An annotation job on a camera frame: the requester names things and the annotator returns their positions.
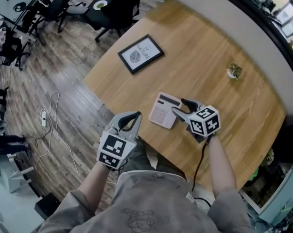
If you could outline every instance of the succulent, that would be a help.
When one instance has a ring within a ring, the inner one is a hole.
[[[233,76],[235,77],[235,79],[239,79],[241,73],[242,73],[242,68],[237,65],[236,63],[232,62],[229,64],[229,68],[227,69],[227,71]]]

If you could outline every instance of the power strip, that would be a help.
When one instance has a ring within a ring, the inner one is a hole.
[[[46,116],[47,116],[46,111],[43,111],[41,113],[41,126],[43,126],[43,127],[46,127],[47,126]]]

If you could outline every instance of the picture frame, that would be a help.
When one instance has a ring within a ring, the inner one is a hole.
[[[118,53],[131,74],[136,73],[165,53],[149,34]]]

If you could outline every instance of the black cable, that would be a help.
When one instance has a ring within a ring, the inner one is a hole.
[[[195,188],[197,172],[198,172],[198,169],[199,169],[199,167],[200,167],[200,165],[201,165],[201,163],[202,163],[202,161],[203,161],[203,159],[204,159],[204,156],[205,156],[205,149],[206,149],[206,146],[208,145],[208,143],[209,143],[211,137],[212,137],[212,135],[209,135],[209,136],[208,136],[208,138],[206,139],[206,142],[205,142],[205,144],[204,144],[204,146],[203,146],[203,149],[202,149],[202,151],[201,151],[201,158],[200,158],[199,164],[198,164],[198,166],[197,166],[197,168],[196,168],[196,171],[195,171],[195,175],[194,175],[194,183],[193,183],[193,187],[192,187],[191,191],[193,191],[194,188]]]
[[[51,131],[51,125],[50,125],[50,123],[49,123],[49,121],[47,119],[46,119],[46,121],[48,122],[50,129],[48,130],[47,133],[44,134],[44,136],[42,138],[35,138],[34,136],[29,136],[29,137],[25,138],[25,139],[34,138],[35,139],[34,144],[35,144],[35,147],[37,147],[37,148],[38,148],[38,142],[37,141],[44,139],[46,137],[46,135],[48,135],[50,133],[50,131]]]
[[[211,204],[206,200],[206,199],[203,199],[203,198],[194,198],[195,200],[203,200],[204,202],[206,202],[208,204],[209,207],[211,207]]]

